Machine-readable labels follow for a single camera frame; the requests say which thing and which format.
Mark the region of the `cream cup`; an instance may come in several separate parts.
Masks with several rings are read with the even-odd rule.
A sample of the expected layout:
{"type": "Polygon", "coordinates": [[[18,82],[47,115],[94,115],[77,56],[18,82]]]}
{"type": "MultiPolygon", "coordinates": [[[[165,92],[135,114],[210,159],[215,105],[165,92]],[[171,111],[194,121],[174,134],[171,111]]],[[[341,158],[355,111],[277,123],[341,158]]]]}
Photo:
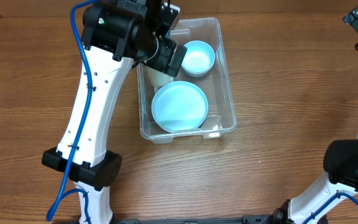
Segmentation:
{"type": "Polygon", "coordinates": [[[146,70],[148,79],[151,85],[155,88],[161,88],[162,86],[174,81],[174,77],[167,75],[166,73],[160,72],[150,67],[146,67],[146,70]]]}

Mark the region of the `light blue bowl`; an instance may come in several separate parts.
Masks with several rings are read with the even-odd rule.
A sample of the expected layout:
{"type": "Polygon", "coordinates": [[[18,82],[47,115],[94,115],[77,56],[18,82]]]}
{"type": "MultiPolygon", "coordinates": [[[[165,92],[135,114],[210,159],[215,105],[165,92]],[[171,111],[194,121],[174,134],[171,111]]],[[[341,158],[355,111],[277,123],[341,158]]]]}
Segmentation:
{"type": "Polygon", "coordinates": [[[214,65],[215,52],[212,46],[201,40],[193,40],[184,45],[186,54],[181,63],[182,69],[192,77],[202,77],[214,65]]]}

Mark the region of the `light blue plate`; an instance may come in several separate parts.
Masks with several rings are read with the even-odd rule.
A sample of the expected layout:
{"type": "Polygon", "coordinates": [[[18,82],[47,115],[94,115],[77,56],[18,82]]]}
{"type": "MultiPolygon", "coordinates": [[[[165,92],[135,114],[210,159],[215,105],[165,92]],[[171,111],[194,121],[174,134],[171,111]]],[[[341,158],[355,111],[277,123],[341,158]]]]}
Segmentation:
{"type": "Polygon", "coordinates": [[[205,121],[208,110],[204,91],[186,81],[164,85],[155,93],[151,103],[154,121],[169,133],[198,128],[205,121]]]}

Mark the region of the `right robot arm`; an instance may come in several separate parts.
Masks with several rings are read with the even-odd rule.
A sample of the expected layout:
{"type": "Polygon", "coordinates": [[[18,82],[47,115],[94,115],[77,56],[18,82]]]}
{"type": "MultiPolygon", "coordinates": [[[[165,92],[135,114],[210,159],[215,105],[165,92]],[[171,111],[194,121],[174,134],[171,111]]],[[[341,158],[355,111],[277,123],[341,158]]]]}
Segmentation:
{"type": "Polygon", "coordinates": [[[349,199],[358,206],[358,134],[335,140],[323,159],[323,173],[299,196],[287,200],[263,223],[327,223],[327,213],[349,199]]]}

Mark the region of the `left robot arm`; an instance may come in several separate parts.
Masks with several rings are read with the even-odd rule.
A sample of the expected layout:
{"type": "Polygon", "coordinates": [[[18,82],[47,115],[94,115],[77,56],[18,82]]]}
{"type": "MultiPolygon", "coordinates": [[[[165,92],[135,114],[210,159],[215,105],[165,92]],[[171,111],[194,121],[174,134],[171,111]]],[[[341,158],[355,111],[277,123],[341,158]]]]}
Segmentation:
{"type": "Polygon", "coordinates": [[[85,1],[83,31],[70,24],[82,69],[71,117],[60,143],[42,156],[42,164],[63,173],[57,197],[46,219],[51,221],[74,183],[79,195],[80,223],[112,223],[111,184],[122,156],[106,148],[109,124],[127,74],[145,65],[177,76],[186,48],[169,38],[180,17],[170,1],[85,1]]]}

